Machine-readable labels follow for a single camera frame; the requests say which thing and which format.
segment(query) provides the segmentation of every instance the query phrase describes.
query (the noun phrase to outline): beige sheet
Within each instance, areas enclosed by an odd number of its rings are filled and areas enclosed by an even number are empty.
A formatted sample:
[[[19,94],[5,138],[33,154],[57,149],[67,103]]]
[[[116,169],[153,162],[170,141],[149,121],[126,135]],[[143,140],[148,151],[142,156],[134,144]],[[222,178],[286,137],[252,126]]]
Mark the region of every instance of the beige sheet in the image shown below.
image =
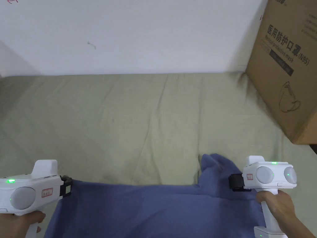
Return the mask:
[[[317,155],[284,136],[246,76],[8,77],[0,81],[0,102],[0,176],[57,159],[59,173],[74,179],[193,184],[199,154],[222,154],[240,169],[246,156],[262,155],[294,165],[299,181],[289,192],[298,217],[317,234]]]

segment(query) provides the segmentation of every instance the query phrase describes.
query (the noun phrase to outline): brown cardboard box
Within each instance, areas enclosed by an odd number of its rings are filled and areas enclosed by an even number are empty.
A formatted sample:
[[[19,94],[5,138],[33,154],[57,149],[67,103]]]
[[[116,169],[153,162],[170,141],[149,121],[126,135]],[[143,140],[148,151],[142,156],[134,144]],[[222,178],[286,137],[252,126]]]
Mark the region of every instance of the brown cardboard box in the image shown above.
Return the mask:
[[[295,144],[317,144],[317,0],[269,0],[246,70]]]

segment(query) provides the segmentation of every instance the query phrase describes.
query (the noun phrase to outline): hand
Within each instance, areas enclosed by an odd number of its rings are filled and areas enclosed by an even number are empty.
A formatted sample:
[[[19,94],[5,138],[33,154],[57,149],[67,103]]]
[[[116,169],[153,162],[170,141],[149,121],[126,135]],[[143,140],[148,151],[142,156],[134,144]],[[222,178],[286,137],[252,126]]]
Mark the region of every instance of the hand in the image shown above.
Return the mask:
[[[14,214],[0,214],[0,238],[25,238],[29,226],[41,223],[45,214],[40,211],[31,212],[23,216]]]
[[[282,231],[286,220],[296,219],[295,207],[290,195],[281,190],[278,190],[277,195],[273,195],[268,191],[258,192],[256,200],[258,202],[266,202]]]

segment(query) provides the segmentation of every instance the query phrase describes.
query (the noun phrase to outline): white wall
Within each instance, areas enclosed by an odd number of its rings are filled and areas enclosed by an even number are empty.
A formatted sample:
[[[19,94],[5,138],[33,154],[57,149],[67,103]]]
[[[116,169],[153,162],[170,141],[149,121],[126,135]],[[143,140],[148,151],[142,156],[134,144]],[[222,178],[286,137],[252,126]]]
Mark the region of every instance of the white wall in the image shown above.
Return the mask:
[[[0,74],[244,71],[266,3],[1,0]]]

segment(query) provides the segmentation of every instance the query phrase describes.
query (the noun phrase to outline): blue towel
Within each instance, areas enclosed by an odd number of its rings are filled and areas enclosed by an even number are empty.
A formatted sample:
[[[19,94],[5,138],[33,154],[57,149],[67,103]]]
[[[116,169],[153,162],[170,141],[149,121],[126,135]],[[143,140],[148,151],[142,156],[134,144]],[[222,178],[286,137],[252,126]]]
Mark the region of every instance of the blue towel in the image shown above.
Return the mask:
[[[203,155],[199,183],[131,186],[74,181],[59,201],[45,238],[249,237],[265,226],[255,191],[233,192],[235,164]]]

